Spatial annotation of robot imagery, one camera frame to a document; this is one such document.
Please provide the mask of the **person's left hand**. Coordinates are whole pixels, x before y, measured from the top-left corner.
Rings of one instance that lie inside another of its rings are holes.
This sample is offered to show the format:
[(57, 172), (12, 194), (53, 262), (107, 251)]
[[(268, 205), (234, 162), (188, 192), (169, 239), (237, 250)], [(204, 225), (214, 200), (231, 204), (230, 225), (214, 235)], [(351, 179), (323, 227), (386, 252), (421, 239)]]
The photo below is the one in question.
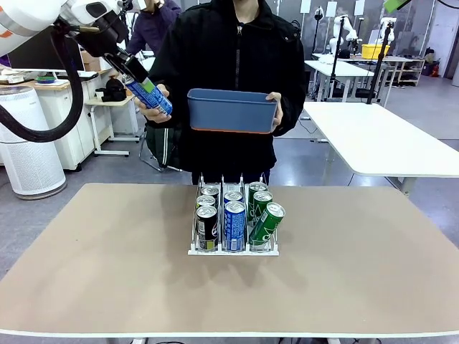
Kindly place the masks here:
[(281, 124), (283, 119), (283, 109), (281, 105), (282, 95), (279, 92), (271, 92), (266, 96), (266, 100), (276, 103), (275, 117), (273, 118), (273, 125), (271, 132), (273, 133)]

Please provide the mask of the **person's right hand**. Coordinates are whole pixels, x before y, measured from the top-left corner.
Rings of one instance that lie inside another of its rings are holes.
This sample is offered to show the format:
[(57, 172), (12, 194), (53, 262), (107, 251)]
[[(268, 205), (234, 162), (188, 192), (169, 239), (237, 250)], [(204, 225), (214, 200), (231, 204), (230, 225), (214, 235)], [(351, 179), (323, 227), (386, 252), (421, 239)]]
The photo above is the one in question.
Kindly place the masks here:
[[(157, 84), (157, 89), (162, 92), (166, 97), (169, 96), (169, 91), (166, 89), (164, 84)], [(147, 121), (153, 121), (155, 123), (165, 123), (171, 119), (171, 115), (161, 113), (157, 109), (147, 108), (137, 97), (135, 98), (135, 104), (139, 108), (141, 114), (147, 119)]]

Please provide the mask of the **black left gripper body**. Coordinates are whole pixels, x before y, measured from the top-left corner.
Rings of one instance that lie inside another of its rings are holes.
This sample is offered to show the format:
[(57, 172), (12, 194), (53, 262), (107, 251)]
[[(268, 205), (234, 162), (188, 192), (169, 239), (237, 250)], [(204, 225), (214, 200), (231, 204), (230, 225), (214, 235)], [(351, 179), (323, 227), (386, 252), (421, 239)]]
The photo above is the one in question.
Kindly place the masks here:
[(114, 11), (109, 11), (93, 24), (99, 32), (80, 32), (76, 42), (93, 57), (115, 57), (120, 44), (128, 36), (128, 28)]

